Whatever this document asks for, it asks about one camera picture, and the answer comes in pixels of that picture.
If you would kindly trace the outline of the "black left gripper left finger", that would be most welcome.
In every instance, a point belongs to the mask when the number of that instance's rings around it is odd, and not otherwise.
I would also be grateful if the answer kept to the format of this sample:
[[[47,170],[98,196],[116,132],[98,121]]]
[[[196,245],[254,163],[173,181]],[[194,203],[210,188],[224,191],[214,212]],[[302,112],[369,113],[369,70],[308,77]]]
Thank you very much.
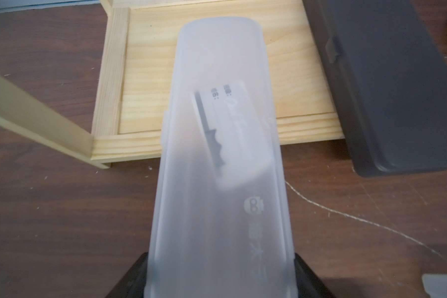
[[[144,298],[148,257],[148,252],[143,253],[111,289],[106,298]]]

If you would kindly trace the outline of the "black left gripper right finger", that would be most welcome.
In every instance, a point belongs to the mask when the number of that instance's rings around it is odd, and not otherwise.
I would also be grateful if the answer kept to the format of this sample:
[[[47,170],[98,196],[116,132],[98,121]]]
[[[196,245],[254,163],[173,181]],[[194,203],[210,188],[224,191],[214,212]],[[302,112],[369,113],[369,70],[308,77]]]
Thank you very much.
[[[298,298],[335,298],[323,281],[296,253],[294,258]]]

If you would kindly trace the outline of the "translucent rounded pencil case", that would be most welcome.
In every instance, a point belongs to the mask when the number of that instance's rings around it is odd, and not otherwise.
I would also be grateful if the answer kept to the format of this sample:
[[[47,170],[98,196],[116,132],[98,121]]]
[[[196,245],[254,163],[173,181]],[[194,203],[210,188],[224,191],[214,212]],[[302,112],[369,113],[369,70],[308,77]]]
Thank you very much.
[[[260,25],[182,27],[151,230],[147,298],[298,296],[268,56]]]

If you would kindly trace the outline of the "frosted pencil case with barcode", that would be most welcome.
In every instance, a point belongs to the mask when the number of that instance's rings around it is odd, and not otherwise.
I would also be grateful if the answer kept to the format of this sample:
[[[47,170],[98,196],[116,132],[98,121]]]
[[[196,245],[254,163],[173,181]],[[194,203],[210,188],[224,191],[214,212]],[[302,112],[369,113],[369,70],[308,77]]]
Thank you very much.
[[[431,298],[447,298],[447,274],[423,274],[422,283]]]

